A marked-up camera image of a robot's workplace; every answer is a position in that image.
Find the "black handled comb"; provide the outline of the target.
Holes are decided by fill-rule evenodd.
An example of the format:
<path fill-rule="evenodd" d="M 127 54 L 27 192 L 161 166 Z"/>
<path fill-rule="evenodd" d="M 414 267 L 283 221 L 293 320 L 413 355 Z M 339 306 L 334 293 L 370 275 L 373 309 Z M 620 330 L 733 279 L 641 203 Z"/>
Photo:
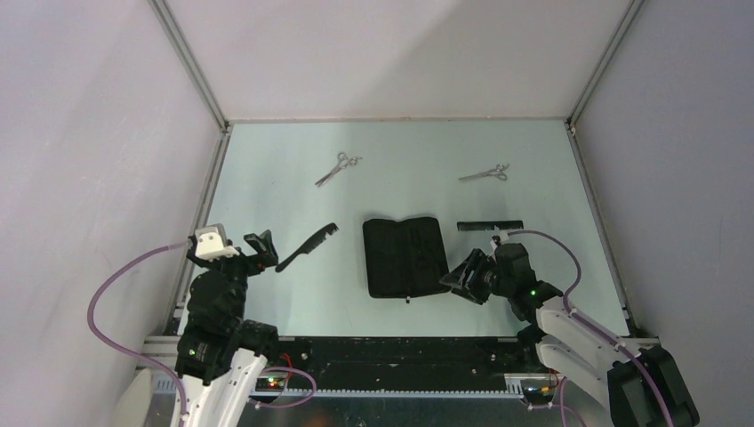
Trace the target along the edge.
<path fill-rule="evenodd" d="M 280 273 L 284 271 L 293 261 L 303 254 L 311 254 L 314 250 L 316 250 L 321 244 L 323 244 L 329 236 L 334 234 L 339 230 L 339 227 L 334 223 L 330 222 L 323 226 L 321 229 L 313 233 L 309 238 L 307 238 L 296 250 L 294 250 L 287 258 L 285 258 L 282 262 L 280 262 L 275 267 L 275 272 Z"/>

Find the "black zippered tool case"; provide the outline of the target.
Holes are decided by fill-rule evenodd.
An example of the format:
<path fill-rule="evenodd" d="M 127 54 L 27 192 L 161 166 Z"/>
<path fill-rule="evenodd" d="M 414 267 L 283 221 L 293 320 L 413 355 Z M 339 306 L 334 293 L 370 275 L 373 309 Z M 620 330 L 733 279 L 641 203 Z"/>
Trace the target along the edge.
<path fill-rule="evenodd" d="M 450 291 L 440 283 L 449 269 L 438 219 L 374 218 L 363 223 L 362 231 L 372 298 L 412 300 Z"/>

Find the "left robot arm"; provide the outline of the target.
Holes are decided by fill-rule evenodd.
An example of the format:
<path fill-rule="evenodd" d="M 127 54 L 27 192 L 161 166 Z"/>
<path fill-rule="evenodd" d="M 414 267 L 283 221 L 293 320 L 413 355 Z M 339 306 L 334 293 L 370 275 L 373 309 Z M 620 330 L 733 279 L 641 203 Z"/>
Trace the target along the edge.
<path fill-rule="evenodd" d="M 275 326 L 245 317 L 248 280 L 278 264 L 270 231 L 247 234 L 251 255 L 215 224 L 190 238 L 187 259 L 202 269 L 189 286 L 187 322 L 174 370 L 181 391 L 174 426 L 235 426 L 261 371 L 277 366 Z"/>

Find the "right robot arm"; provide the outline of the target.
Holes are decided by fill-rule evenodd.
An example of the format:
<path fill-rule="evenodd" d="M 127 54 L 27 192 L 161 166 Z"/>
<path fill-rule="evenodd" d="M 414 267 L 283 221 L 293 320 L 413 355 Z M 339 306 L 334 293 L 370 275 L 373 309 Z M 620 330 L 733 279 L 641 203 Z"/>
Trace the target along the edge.
<path fill-rule="evenodd" d="M 643 346 L 583 314 L 553 285 L 539 280 L 519 243 L 480 249 L 441 284 L 468 301 L 505 298 L 528 326 L 517 347 L 522 368 L 553 369 L 587 392 L 615 426 L 696 426 L 701 421 L 678 365 L 660 344 Z"/>

